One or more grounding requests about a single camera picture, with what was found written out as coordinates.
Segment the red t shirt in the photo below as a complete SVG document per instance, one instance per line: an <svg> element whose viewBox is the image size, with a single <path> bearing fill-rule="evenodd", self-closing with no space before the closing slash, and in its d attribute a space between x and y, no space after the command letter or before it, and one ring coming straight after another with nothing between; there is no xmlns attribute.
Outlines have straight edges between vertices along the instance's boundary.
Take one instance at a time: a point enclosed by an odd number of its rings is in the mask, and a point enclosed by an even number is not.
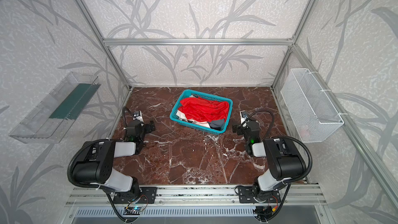
<svg viewBox="0 0 398 224"><path fill-rule="evenodd" d="M201 97L188 97L180 101L178 110L185 114L187 119L197 122L212 122L226 120L230 105L227 101L213 101Z"/></svg>

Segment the teal plastic laundry basket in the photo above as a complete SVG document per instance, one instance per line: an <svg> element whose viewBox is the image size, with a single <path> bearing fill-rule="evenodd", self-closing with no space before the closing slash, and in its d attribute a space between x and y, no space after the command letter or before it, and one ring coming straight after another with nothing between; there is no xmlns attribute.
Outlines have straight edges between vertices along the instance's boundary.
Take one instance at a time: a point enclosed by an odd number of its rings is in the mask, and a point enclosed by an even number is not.
<svg viewBox="0 0 398 224"><path fill-rule="evenodd" d="M230 109L229 109L228 117L225 120L226 123L225 123L223 129L221 131L217 131L217 130L214 130L214 129L211 129L211 128L203 128L203 127L200 127L200 126L197 126L197 125L194 125L194 124L187 123L187 122L183 121L183 119L185 119L185 120L190 120L190 119L187 119L185 114L180 112L178 110L178 108L181 106L180 101L185 99L185 98L188 98L188 97L201 97L203 99L219 101L219 102L227 101L229 103L229 105L230 105ZM225 98L225 97L221 97L221 96L217 96L217 95L213 95L213 94L208 94L208 93L204 93L204 92L199 92L199 91L194 91L194 90L187 89L187 90L183 91L183 93L178 98L178 100L177 100L177 102L176 102L175 106L173 107L172 112L170 114L170 119L175 121L175 122L177 122L178 124L184 125L186 127L190 127L190 128L193 128L193 129L196 129L196 130L200 130L200 131L203 131L203 132L207 132L207 133L210 133L210 134L214 134L214 135L219 135L219 134L224 133L226 131L226 129L227 129L227 126L229 124L229 121L230 121L230 118L231 118L231 114L232 114L232 108L233 108L233 101L231 99L228 99L228 98Z"/></svg>

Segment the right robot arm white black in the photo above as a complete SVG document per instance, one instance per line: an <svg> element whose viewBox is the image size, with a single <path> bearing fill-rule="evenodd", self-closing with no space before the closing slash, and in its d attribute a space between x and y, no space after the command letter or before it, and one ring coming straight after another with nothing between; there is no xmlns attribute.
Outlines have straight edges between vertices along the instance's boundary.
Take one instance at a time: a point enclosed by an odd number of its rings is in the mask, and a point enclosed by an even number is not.
<svg viewBox="0 0 398 224"><path fill-rule="evenodd" d="M234 125L232 130L246 141L247 153L266 158L268 169L255 179L252 186L237 186L240 203L275 203L281 201L279 191L304 179L311 171L313 158L306 145L290 136L260 139L255 121Z"/></svg>

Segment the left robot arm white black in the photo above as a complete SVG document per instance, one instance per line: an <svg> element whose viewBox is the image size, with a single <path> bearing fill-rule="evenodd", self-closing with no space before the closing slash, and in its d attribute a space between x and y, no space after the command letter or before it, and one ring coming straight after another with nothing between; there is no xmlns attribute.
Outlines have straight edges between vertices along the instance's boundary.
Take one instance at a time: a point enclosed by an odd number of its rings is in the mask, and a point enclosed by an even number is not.
<svg viewBox="0 0 398 224"><path fill-rule="evenodd" d="M114 159L140 154L146 134L155 131L154 121L133 120L125 128L124 140L100 139L85 142L67 168L70 183L80 188L98 188L106 194L117 194L125 201L135 201L143 193L135 177L114 169Z"/></svg>

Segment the white t shirt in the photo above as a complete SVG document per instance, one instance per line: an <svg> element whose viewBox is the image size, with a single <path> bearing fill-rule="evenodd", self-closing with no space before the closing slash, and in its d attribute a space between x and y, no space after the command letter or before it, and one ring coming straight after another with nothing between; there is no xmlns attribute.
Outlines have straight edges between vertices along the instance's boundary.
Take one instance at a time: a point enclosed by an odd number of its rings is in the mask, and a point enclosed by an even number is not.
<svg viewBox="0 0 398 224"><path fill-rule="evenodd" d="M198 122L198 121L195 121L193 119L190 119L190 120L183 119L183 121L185 121L187 123L191 123L191 124L197 125L197 126L200 126L200 127L203 127L203 128L210 128L208 122Z"/></svg>

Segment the grey t shirt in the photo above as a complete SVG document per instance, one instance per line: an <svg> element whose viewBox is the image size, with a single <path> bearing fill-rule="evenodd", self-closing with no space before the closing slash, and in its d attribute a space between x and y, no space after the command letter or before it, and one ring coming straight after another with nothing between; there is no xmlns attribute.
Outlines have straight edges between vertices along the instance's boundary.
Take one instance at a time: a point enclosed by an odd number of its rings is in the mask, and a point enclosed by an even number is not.
<svg viewBox="0 0 398 224"><path fill-rule="evenodd" d="M226 122L224 119L220 119L220 120L213 120L211 122L208 122L208 125L211 129L221 131L223 129L225 123Z"/></svg>

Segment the green circuit board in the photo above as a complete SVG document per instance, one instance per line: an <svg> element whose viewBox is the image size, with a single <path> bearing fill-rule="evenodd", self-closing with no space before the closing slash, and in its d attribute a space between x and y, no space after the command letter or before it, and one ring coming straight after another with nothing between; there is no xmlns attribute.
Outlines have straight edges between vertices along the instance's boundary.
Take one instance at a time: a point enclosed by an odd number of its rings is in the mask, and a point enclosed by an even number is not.
<svg viewBox="0 0 398 224"><path fill-rule="evenodd" d="M141 213L144 212L146 207L143 206L133 206L133 207L125 207L123 211L123 215L126 216L135 216L135 215L140 215Z"/></svg>

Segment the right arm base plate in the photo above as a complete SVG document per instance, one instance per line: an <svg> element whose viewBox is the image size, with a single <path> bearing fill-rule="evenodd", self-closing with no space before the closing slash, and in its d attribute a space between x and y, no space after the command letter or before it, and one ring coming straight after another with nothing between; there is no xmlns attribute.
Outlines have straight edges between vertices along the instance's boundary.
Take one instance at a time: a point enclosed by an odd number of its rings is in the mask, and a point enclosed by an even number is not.
<svg viewBox="0 0 398 224"><path fill-rule="evenodd" d="M235 193L239 197L240 203L265 203L279 204L281 197L279 191L263 191L259 186L236 186Z"/></svg>

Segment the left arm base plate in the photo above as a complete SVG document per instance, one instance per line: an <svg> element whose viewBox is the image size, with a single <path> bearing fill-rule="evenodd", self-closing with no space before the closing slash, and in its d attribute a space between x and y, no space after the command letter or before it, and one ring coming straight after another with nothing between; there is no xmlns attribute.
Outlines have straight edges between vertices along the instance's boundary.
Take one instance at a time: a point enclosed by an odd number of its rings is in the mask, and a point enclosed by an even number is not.
<svg viewBox="0 0 398 224"><path fill-rule="evenodd" d="M113 198L115 204L154 204L157 187L141 187L140 190L116 193Z"/></svg>

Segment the clear acrylic wall shelf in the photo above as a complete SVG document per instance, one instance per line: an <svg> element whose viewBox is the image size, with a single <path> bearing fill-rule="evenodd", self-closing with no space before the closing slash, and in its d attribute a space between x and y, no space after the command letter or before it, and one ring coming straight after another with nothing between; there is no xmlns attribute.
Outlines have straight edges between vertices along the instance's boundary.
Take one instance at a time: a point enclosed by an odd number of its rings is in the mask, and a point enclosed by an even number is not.
<svg viewBox="0 0 398 224"><path fill-rule="evenodd" d="M70 72L9 134L25 144L57 144L101 86L98 76Z"/></svg>

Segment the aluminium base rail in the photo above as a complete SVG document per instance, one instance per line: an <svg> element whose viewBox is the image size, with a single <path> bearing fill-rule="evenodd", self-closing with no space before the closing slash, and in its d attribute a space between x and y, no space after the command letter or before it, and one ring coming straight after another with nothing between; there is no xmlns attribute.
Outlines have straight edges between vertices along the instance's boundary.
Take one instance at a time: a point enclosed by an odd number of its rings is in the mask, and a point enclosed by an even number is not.
<svg viewBox="0 0 398 224"><path fill-rule="evenodd" d="M236 185L159 185L154 203L142 206L239 206L243 194ZM292 185L284 205L327 205L319 185ZM66 201L66 207L110 206L101 190L74 188Z"/></svg>

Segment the aluminium frame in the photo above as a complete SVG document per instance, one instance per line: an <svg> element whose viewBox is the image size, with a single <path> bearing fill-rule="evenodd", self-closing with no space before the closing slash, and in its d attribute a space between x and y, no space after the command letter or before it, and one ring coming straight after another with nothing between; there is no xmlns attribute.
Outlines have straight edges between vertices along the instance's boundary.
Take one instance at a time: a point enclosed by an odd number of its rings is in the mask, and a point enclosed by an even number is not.
<svg viewBox="0 0 398 224"><path fill-rule="evenodd" d="M282 71L286 67L288 60L292 54L295 54L301 65L309 69L314 76L316 82L320 87L325 89L326 96L329 97L333 106L341 113L345 122L343 129L346 135L352 142L356 151L360 154L362 160L369 168L373 177L376 179L381 189L384 191L389 201L394 207L398 206L398 182L393 177L392 173L387 169L376 151L371 147L370 143L365 139L359 128L355 125L352 118L344 110L341 103L338 101L335 94L330 90L330 87L322 79L318 70L313 66L308 57L303 53L301 47L298 45L302 32L305 29L306 23L310 19L316 4L319 0L309 0L303 15L299 21L296 31L291 38L259 38L259 39L243 39L243 38L110 38L106 39L100 33L100 29L94 21L91 12L84 0L73 0L80 10L82 16L94 34L94 37L99 44L99 48L105 53L106 58L111 62L118 75L121 77L123 83L130 87L131 84L126 78L125 73L121 70L120 65L112 55L109 46L287 46L288 51L284 56L282 65L279 67L277 75L273 83L277 83L281 77Z"/></svg>

